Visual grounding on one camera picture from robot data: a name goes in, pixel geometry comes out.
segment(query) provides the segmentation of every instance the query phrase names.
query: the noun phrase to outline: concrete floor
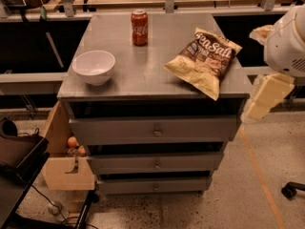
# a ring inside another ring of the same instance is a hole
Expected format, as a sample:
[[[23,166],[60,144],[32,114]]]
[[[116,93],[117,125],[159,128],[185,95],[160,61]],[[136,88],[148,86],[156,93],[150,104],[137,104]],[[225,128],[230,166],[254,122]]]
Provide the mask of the concrete floor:
[[[17,126],[33,130],[43,120],[28,123],[16,121]],[[305,192],[292,200],[283,197],[281,188],[289,181],[305,183],[304,112],[268,114],[258,123],[243,124],[204,194],[100,196],[91,206],[88,224],[100,229],[303,228]],[[50,191],[42,176],[34,185],[66,207],[85,197]],[[30,189],[18,212],[56,221],[48,204]]]

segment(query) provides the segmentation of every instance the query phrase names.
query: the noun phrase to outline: soda can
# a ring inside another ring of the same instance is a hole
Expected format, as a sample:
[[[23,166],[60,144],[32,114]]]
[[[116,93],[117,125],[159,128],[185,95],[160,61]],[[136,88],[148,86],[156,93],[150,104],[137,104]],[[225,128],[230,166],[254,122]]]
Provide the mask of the soda can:
[[[135,10],[132,13],[132,42],[136,46],[148,43],[148,15],[144,10]]]

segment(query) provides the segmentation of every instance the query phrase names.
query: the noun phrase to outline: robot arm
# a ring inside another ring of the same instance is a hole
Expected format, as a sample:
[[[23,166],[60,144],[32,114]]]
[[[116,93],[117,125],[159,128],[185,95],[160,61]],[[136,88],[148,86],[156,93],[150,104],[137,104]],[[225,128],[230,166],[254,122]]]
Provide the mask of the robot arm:
[[[264,61],[275,71],[305,77],[305,5],[292,7],[269,32]]]

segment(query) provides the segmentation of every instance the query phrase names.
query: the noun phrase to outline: gray tabletop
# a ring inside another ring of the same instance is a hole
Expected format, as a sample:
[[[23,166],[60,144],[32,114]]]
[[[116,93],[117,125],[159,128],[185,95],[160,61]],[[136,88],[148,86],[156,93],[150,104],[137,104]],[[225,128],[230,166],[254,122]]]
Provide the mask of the gray tabletop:
[[[131,99],[139,97],[200,97],[202,92],[164,70],[193,40],[195,28],[222,34],[209,13],[148,13],[149,43],[132,43],[131,14],[96,14],[88,25],[75,56],[92,50],[112,53],[114,75],[102,86],[84,83],[70,67],[59,90],[61,100]],[[252,85],[235,59],[221,83],[220,97],[244,97]]]

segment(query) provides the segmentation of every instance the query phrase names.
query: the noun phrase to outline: drawer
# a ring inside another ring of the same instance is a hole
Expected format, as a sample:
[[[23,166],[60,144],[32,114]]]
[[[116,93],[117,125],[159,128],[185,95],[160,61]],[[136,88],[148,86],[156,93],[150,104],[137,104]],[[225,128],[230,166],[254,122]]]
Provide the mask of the drawer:
[[[236,115],[71,119],[82,144],[177,143],[233,140]]]
[[[99,191],[111,194],[146,194],[169,192],[198,192],[210,187],[211,177],[168,177],[146,179],[113,179],[98,180]]]
[[[88,162],[96,175],[192,172],[216,170],[222,157],[220,152],[90,156]]]

